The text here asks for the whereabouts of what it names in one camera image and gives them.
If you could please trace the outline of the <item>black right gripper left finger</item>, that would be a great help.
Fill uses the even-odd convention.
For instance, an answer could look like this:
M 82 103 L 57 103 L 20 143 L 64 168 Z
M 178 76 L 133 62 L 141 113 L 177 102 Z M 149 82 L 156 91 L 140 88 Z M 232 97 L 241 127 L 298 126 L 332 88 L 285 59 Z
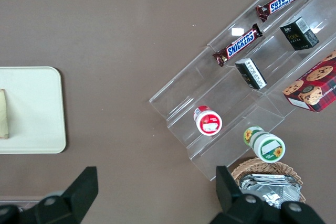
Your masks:
M 98 194 L 95 166 L 86 167 L 61 194 L 43 199 L 35 208 L 37 223 L 81 223 Z

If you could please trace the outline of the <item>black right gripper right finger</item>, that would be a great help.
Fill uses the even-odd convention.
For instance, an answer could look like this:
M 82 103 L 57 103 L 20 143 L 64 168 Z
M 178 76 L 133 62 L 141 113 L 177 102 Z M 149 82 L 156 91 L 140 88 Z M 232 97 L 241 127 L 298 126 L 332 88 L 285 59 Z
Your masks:
M 243 194 L 226 166 L 216 167 L 216 193 L 222 211 L 211 223 L 278 223 L 279 210 Z

